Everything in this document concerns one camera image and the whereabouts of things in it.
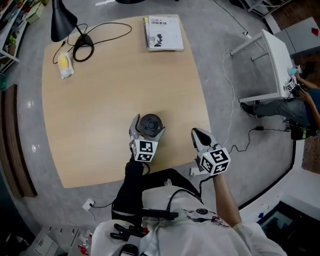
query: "book title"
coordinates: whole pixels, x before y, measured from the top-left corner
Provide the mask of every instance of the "book title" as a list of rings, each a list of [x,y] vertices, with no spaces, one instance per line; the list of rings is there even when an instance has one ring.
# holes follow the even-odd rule
[[[155,24],[155,25],[167,25],[166,22],[162,21],[161,19],[158,18],[152,18],[151,19],[151,24]]]

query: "wooden table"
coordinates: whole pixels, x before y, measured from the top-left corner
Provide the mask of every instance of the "wooden table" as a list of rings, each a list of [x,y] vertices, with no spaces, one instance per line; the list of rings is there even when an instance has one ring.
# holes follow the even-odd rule
[[[65,188],[118,181],[125,176],[129,126],[153,113],[166,126],[151,172],[192,162],[194,127],[210,131],[207,108],[190,45],[181,27],[184,51],[149,52],[142,17],[116,20],[132,26],[121,38],[95,45],[93,56],[73,62],[74,75],[61,79],[52,58],[61,45],[44,51],[42,103],[52,157]],[[90,32],[93,42],[129,31],[107,24]],[[79,34],[70,36],[73,44]],[[67,44],[61,49],[66,52]],[[85,55],[89,49],[81,49]]]
[[[239,102],[253,102],[276,98],[293,98],[294,96],[292,95],[292,93],[290,93],[290,91],[286,88],[286,85],[291,80],[291,76],[288,74],[288,69],[293,68],[293,64],[286,44],[280,39],[262,29],[261,33],[257,34],[256,36],[252,37],[252,39],[238,46],[236,49],[231,51],[230,54],[234,56],[259,39],[263,39],[266,46],[266,51],[257,57],[251,58],[251,60],[255,61],[265,55],[269,55],[276,83],[276,92],[247,98],[240,98]]]

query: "white wall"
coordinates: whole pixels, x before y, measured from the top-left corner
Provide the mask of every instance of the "white wall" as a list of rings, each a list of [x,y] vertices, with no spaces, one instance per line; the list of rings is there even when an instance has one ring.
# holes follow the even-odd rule
[[[291,171],[269,191],[240,210],[244,222],[257,222],[258,216],[265,216],[279,201],[320,221],[320,174],[301,168],[304,141],[297,141],[295,161]]]

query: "white t-shirt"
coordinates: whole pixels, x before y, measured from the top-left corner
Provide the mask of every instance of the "white t-shirt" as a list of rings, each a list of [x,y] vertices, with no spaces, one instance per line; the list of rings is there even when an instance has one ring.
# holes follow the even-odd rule
[[[165,210],[171,195],[180,189],[163,186],[146,190],[142,194],[144,208]],[[205,209],[200,214],[197,209]],[[149,233],[140,240],[139,255],[147,256],[285,256],[275,242],[266,237],[257,223],[240,223],[230,227],[216,213],[186,192],[179,192],[171,203],[171,212],[178,212],[174,220],[155,221],[144,219],[143,227]],[[129,228],[130,223],[109,220],[100,223],[92,236],[91,256],[117,255],[126,244],[113,239],[118,233],[114,224]]]

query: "brown floor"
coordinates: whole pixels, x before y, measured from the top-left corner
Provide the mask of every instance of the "brown floor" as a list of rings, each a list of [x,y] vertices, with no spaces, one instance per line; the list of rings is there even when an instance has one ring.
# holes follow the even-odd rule
[[[281,30],[309,17],[313,17],[320,27],[320,1],[293,0],[272,15]],[[308,80],[320,86],[320,52],[297,57],[294,62],[301,65],[302,68],[307,62],[316,62],[315,72],[308,76]],[[305,141],[302,167],[320,174],[320,137],[308,138]]]

